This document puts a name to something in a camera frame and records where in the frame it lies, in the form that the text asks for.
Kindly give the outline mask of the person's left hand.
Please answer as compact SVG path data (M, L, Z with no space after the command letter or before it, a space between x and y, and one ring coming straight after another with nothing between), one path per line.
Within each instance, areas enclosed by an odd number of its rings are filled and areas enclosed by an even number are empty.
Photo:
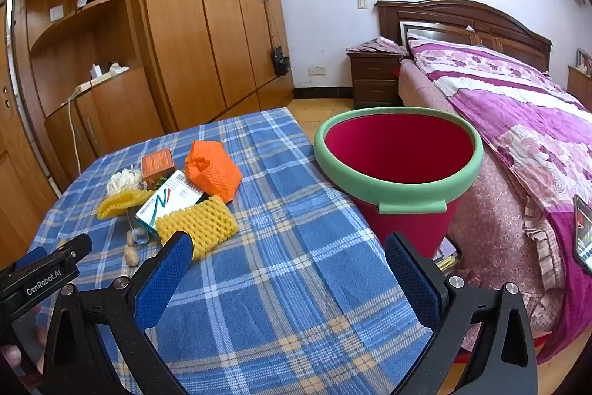
M40 305L36 305L15 323L1 321L1 392L29 393L43 385L43 364L47 329L37 324Z

